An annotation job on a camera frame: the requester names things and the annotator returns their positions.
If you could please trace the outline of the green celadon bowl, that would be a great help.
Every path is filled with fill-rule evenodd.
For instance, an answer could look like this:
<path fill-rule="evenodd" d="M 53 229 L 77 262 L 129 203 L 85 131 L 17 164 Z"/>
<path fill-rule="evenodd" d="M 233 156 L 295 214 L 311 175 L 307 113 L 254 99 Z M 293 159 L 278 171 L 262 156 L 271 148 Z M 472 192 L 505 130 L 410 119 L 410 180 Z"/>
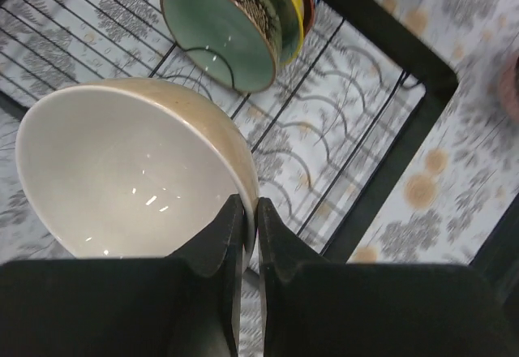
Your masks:
<path fill-rule="evenodd" d="M 188 58 L 238 92 L 269 88 L 277 75 L 281 21 L 272 0 L 160 0 L 165 23 Z"/>

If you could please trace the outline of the beige white bowl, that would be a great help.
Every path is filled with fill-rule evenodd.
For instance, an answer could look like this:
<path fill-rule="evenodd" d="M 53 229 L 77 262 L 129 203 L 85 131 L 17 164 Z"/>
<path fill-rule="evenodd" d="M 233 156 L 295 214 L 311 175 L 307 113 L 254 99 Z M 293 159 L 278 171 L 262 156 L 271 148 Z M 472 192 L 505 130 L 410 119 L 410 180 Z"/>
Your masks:
<path fill-rule="evenodd" d="M 230 117 L 190 88 L 133 77 L 51 92 L 24 115 L 15 163 L 37 217 L 77 258 L 167 256 L 238 195 L 250 262 L 251 151 Z"/>

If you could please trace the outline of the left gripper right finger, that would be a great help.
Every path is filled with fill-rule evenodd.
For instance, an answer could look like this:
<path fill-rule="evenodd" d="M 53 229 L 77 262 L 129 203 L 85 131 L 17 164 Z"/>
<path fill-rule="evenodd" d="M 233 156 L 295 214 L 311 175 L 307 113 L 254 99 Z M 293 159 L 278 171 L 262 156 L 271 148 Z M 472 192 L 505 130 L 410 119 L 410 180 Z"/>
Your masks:
<path fill-rule="evenodd" d="M 257 205 L 266 356 L 515 356 L 488 283 L 449 264 L 338 264 Z"/>

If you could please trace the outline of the yellow sun pattern bowl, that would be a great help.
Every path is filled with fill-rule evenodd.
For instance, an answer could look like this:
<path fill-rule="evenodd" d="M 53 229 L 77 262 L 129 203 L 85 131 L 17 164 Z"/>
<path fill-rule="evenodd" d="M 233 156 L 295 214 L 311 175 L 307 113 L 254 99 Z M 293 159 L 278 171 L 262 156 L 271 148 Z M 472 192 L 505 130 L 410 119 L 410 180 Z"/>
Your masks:
<path fill-rule="evenodd" d="M 304 3 L 303 0 L 272 0 L 281 21 L 282 50 L 281 64 L 293 61 L 304 39 Z"/>

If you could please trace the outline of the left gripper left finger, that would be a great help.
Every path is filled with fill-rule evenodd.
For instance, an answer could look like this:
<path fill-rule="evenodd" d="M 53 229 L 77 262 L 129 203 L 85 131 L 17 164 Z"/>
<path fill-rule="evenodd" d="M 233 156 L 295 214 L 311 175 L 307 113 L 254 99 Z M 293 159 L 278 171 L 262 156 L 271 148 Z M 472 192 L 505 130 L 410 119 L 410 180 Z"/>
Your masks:
<path fill-rule="evenodd" d="M 235 356 L 243 206 L 232 195 L 164 258 L 1 267 L 4 356 Z"/>

